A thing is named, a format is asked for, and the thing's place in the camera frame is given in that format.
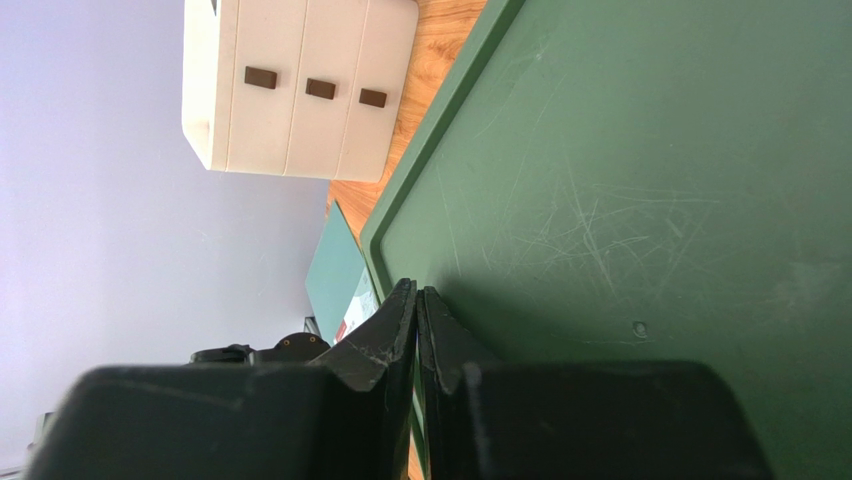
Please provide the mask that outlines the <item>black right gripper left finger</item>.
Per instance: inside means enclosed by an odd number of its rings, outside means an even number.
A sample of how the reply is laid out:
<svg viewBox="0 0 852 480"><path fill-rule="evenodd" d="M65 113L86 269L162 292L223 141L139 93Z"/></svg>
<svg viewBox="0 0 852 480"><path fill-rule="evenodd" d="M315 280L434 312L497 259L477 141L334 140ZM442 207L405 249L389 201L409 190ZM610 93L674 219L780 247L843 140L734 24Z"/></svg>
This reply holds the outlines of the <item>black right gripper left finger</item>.
<svg viewBox="0 0 852 480"><path fill-rule="evenodd" d="M30 479L402 479L416 284L308 362L108 366L81 376Z"/></svg>

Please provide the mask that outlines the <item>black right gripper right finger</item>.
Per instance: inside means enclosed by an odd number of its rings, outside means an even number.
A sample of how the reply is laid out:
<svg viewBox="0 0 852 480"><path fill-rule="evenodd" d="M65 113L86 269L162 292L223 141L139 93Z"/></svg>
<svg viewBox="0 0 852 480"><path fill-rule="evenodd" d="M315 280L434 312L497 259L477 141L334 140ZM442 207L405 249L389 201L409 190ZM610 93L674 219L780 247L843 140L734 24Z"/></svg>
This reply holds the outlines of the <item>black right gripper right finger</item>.
<svg viewBox="0 0 852 480"><path fill-rule="evenodd" d="M416 303L430 479L769 479L728 385L687 361L499 360Z"/></svg>

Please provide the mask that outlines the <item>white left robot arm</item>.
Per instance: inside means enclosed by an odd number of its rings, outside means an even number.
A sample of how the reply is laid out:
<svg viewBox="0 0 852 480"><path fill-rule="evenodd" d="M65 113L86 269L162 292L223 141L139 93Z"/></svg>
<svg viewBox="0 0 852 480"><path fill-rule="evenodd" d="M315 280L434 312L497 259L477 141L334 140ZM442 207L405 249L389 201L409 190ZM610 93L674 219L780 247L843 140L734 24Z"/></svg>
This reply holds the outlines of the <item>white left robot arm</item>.
<svg viewBox="0 0 852 480"><path fill-rule="evenodd" d="M293 333L282 338L275 346L254 349L250 345L231 344L225 347L201 350L190 356L190 364L225 363L256 365L261 363L307 363L331 348L320 336Z"/></svg>

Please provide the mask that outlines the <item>teal green mat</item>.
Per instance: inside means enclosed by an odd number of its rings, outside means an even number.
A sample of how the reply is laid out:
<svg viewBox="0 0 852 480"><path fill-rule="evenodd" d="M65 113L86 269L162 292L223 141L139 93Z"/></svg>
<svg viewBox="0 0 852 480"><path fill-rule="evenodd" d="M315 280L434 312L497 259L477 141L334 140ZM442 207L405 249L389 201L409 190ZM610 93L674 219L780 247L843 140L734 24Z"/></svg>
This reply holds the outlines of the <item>teal green mat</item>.
<svg viewBox="0 0 852 480"><path fill-rule="evenodd" d="M364 255L337 203L329 209L305 286L319 335L330 345L378 310Z"/></svg>

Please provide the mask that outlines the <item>green drawer cabinet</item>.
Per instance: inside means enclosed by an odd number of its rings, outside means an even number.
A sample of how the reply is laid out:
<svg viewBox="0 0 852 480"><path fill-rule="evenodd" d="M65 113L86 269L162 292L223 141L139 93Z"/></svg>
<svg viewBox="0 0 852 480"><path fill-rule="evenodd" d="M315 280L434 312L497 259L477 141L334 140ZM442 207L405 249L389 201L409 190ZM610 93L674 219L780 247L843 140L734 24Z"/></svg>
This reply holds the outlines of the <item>green drawer cabinet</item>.
<svg viewBox="0 0 852 480"><path fill-rule="evenodd" d="M689 359L851 475L851 5L490 2L361 242L515 360Z"/></svg>

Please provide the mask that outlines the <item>white drawer cabinet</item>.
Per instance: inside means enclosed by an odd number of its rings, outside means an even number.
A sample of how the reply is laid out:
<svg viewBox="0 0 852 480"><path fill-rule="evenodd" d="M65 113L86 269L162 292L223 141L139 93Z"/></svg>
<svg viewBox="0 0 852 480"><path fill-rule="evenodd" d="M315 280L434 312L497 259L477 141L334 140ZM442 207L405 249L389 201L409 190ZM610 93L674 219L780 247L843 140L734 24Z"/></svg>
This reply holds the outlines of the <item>white drawer cabinet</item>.
<svg viewBox="0 0 852 480"><path fill-rule="evenodd" d="M181 125L214 171L376 182L414 1L188 1Z"/></svg>

